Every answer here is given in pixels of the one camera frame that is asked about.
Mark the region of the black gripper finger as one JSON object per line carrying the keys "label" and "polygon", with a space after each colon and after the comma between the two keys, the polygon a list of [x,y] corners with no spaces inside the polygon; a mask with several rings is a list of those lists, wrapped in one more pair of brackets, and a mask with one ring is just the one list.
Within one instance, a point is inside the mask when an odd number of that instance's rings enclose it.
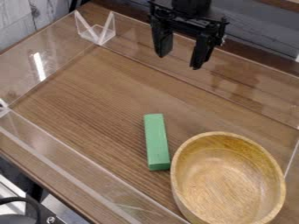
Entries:
{"label": "black gripper finger", "polygon": [[196,37],[196,43],[191,55],[190,66],[194,70],[202,68],[202,65],[210,60],[211,53],[215,47],[215,39],[207,34],[202,33]]}
{"label": "black gripper finger", "polygon": [[151,17],[155,53],[163,58],[174,49],[174,30],[170,23],[158,17]]}

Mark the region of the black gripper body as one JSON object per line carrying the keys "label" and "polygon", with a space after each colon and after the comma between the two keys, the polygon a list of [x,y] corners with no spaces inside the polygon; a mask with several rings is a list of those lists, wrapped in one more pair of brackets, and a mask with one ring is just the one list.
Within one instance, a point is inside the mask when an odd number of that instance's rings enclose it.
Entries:
{"label": "black gripper body", "polygon": [[170,23],[172,32],[196,37],[210,34],[215,45],[224,44],[228,18],[211,8],[212,0],[148,0],[150,23],[156,17]]}

